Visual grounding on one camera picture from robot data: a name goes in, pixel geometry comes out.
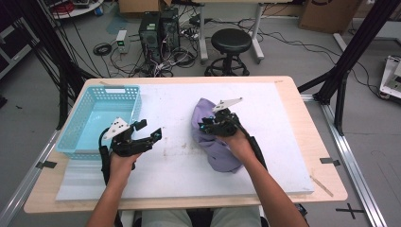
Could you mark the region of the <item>person's left hand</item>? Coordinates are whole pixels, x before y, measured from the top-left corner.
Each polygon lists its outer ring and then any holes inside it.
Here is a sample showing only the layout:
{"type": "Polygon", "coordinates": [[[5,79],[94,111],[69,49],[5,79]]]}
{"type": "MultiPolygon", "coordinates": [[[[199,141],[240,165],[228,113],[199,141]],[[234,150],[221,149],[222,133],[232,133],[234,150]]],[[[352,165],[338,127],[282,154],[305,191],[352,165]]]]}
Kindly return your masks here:
{"type": "Polygon", "coordinates": [[[139,157],[140,154],[134,154],[130,157],[121,157],[113,152],[108,186],[124,187],[131,175],[132,166],[136,163],[139,157]]]}

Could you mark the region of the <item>black computer tower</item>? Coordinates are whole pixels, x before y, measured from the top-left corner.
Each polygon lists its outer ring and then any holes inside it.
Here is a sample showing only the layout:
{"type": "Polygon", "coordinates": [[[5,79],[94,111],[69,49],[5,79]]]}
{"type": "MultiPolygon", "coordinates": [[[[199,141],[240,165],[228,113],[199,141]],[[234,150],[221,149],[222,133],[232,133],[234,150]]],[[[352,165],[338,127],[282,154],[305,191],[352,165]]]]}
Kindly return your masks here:
{"type": "Polygon", "coordinates": [[[148,62],[161,61],[161,35],[159,22],[159,11],[146,11],[143,15],[141,25],[138,30],[143,53],[145,55],[146,61],[148,62]]]}
{"type": "Polygon", "coordinates": [[[161,13],[161,23],[166,51],[171,52],[173,49],[180,46],[178,9],[165,9],[161,13]]]}

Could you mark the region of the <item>black round stool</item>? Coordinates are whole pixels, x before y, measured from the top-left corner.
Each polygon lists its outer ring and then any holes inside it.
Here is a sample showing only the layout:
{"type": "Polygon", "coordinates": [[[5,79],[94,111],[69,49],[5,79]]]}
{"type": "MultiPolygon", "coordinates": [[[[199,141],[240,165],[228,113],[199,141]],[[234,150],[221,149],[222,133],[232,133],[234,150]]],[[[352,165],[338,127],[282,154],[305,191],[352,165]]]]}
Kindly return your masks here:
{"type": "Polygon", "coordinates": [[[252,43],[251,36],[241,29],[224,28],[215,32],[211,44],[221,54],[225,54],[225,57],[214,60],[206,67],[204,75],[215,76],[218,70],[221,77],[235,76],[235,70],[241,69],[242,75],[248,76],[250,72],[239,55],[248,51],[252,43]]]}

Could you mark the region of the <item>round white table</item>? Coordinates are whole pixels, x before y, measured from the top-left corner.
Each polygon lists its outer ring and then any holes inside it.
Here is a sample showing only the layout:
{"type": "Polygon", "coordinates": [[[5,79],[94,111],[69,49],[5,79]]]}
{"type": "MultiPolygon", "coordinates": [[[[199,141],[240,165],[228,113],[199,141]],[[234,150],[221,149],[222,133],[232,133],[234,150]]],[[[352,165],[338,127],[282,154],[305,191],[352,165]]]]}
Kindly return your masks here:
{"type": "Polygon", "coordinates": [[[104,0],[42,0],[55,19],[67,19],[94,12],[101,8],[104,0]]]}

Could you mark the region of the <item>black metal frame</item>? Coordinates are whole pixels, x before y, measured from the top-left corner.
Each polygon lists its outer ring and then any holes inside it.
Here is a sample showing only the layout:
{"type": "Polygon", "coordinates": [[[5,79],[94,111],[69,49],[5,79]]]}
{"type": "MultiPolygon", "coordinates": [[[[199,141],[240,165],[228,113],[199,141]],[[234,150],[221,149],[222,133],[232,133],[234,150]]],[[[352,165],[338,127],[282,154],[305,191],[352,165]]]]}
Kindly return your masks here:
{"type": "Polygon", "coordinates": [[[343,135],[342,119],[348,75],[399,4],[401,0],[375,0],[372,9],[334,67],[298,87],[299,93],[302,93],[321,83],[322,88],[313,98],[322,105],[329,105],[331,97],[337,94],[334,126],[340,135],[343,135]]]}
{"type": "Polygon", "coordinates": [[[81,69],[55,31],[48,10],[39,0],[0,0],[11,25],[31,47],[59,91],[60,130],[67,120],[70,102],[75,103],[87,79],[95,76],[81,69]]]}

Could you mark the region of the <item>thin wooden stick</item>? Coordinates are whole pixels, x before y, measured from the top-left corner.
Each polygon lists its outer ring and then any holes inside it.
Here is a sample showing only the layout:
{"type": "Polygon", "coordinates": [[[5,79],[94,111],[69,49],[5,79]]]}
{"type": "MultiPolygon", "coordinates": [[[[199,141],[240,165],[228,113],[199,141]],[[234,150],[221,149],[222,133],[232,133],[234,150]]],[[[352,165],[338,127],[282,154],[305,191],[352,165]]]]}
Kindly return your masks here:
{"type": "Polygon", "coordinates": [[[313,177],[312,175],[309,175],[310,179],[319,187],[321,188],[327,195],[330,197],[334,197],[334,194],[323,184],[321,183],[318,179],[313,177]]]}

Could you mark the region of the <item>purple shorts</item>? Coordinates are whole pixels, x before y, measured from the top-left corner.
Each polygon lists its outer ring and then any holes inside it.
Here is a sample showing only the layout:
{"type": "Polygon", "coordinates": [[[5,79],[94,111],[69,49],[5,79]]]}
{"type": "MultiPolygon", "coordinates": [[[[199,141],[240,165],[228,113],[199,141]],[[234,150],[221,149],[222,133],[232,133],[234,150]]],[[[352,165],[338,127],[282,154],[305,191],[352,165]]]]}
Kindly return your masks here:
{"type": "Polygon", "coordinates": [[[218,172],[236,173],[242,164],[233,155],[228,145],[217,139],[215,135],[200,130],[200,122],[204,117],[214,115],[212,109],[215,106],[215,103],[206,98],[198,101],[191,117],[191,134],[194,141],[206,152],[211,168],[218,172]]]}

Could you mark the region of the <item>white device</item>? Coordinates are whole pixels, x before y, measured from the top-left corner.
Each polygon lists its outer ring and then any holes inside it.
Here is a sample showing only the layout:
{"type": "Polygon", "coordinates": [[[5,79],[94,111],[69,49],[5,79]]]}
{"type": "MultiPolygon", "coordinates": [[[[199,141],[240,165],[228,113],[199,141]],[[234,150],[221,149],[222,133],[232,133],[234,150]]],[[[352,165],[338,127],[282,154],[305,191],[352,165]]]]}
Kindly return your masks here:
{"type": "Polygon", "coordinates": [[[379,94],[383,98],[392,96],[401,99],[401,57],[389,56],[386,59],[379,94]]]}

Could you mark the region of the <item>light blue plastic basket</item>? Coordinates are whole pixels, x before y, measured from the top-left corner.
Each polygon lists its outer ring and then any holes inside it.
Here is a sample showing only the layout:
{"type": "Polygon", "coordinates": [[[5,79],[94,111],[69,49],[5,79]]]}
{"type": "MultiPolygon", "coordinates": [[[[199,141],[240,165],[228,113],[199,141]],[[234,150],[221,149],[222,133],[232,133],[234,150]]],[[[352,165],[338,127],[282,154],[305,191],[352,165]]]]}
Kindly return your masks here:
{"type": "Polygon", "coordinates": [[[137,85],[90,85],[70,113],[55,151],[72,160],[99,160],[98,139],[117,117],[138,120],[142,100],[137,85]]]}

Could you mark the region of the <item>small cardboard box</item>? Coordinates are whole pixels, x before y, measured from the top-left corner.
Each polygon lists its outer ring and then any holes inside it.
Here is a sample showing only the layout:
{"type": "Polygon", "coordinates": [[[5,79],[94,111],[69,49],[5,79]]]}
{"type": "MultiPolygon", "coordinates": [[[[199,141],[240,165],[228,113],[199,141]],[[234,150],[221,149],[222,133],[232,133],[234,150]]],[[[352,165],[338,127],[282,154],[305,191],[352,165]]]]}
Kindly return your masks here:
{"type": "Polygon", "coordinates": [[[119,9],[123,13],[139,13],[159,11],[162,7],[170,6],[172,0],[118,0],[119,9]]]}

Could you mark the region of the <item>black tape cross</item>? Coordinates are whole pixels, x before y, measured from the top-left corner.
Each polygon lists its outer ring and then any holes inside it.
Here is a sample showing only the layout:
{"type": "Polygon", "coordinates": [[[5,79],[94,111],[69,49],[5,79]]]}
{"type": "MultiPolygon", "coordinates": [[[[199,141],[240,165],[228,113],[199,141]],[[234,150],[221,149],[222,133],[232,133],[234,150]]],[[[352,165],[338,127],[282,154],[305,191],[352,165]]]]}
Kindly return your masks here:
{"type": "Polygon", "coordinates": [[[364,211],[362,209],[355,209],[351,206],[350,203],[346,203],[346,205],[347,205],[346,208],[336,208],[336,211],[342,213],[349,213],[352,219],[356,218],[356,214],[364,214],[364,211]]]}

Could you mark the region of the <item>white table frame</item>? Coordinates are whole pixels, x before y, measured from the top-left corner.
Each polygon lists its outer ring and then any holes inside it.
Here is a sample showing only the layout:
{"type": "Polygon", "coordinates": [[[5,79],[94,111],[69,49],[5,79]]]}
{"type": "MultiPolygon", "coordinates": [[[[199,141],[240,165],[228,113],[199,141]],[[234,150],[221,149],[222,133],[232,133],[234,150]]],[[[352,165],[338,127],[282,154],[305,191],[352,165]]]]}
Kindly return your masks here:
{"type": "Polygon", "coordinates": [[[260,63],[265,59],[265,55],[260,47],[259,42],[257,41],[257,33],[260,26],[260,22],[263,15],[263,10],[265,6],[268,4],[268,0],[194,0],[196,3],[200,5],[200,30],[199,30],[199,48],[200,48],[200,62],[205,63],[208,60],[207,53],[207,45],[205,38],[205,7],[210,4],[221,4],[223,6],[230,7],[231,5],[238,4],[254,4],[255,5],[255,14],[254,14],[254,23],[253,27],[250,29],[248,34],[252,38],[252,48],[255,54],[255,61],[260,63]]]}

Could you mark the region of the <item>aluminium floor rail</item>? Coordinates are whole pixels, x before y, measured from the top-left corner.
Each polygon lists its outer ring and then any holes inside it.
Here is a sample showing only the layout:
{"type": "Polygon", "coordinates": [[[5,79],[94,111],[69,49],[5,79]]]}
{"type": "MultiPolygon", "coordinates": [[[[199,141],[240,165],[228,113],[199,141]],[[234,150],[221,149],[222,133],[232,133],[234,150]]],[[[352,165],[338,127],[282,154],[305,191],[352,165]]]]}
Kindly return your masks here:
{"type": "Polygon", "coordinates": [[[329,105],[320,105],[328,128],[336,143],[338,153],[349,175],[352,185],[362,204],[364,214],[372,227],[388,227],[375,198],[367,184],[357,160],[344,135],[341,135],[335,127],[335,115],[329,105]]]}
{"type": "Polygon", "coordinates": [[[46,142],[44,148],[34,161],[33,165],[30,167],[27,174],[14,191],[5,208],[0,212],[0,227],[8,227],[27,201],[28,196],[30,195],[33,186],[37,182],[42,170],[47,168],[44,167],[43,169],[39,169],[35,167],[35,165],[38,162],[48,161],[48,157],[51,154],[52,149],[55,147],[59,135],[60,131],[54,131],[51,134],[49,140],[46,142]]]}

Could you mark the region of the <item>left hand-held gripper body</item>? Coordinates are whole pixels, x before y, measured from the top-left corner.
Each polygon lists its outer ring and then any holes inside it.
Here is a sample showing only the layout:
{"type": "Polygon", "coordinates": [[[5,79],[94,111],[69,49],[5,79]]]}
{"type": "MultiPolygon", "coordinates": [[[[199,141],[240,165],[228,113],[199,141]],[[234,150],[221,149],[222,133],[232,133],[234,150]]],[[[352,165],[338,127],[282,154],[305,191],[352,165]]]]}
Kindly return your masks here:
{"type": "Polygon", "coordinates": [[[152,149],[151,137],[133,140],[134,129],[121,117],[117,117],[109,128],[102,132],[102,139],[111,139],[110,150],[121,157],[130,157],[152,149]]]}

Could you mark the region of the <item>large cardboard box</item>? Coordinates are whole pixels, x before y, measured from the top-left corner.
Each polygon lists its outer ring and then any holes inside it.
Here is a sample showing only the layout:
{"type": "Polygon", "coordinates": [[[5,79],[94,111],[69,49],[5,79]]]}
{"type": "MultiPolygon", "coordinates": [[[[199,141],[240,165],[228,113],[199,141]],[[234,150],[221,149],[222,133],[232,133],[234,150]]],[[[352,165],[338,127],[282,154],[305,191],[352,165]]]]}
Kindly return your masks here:
{"type": "Polygon", "coordinates": [[[305,0],[299,28],[323,32],[345,32],[362,0],[305,0]]]}

